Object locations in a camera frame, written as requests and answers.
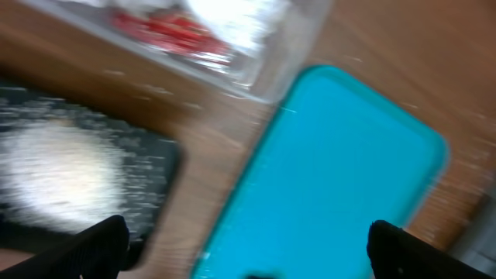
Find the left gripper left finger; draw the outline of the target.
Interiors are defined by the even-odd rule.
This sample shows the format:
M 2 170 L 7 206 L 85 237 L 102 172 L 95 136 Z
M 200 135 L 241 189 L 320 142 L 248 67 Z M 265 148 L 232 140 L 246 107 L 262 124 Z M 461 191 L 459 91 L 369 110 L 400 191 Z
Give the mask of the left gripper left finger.
M 1 279 L 118 277 L 126 261 L 129 230 L 114 215 L 63 243 L 1 271 Z

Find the red snack wrapper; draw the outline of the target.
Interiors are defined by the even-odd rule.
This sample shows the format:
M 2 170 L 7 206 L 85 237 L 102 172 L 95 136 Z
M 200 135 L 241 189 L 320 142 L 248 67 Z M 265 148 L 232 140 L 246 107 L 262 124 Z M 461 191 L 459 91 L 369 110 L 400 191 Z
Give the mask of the red snack wrapper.
M 159 50 L 202 62 L 227 65 L 232 51 L 186 12 L 167 12 L 138 18 L 115 12 L 115 27 L 135 40 Z

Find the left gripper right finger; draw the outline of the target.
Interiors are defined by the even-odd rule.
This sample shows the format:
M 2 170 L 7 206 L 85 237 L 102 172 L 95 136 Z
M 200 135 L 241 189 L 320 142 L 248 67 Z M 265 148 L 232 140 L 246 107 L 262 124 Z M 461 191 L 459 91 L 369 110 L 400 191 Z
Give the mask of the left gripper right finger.
M 376 279 L 491 279 L 384 220 L 369 228 L 367 255 Z

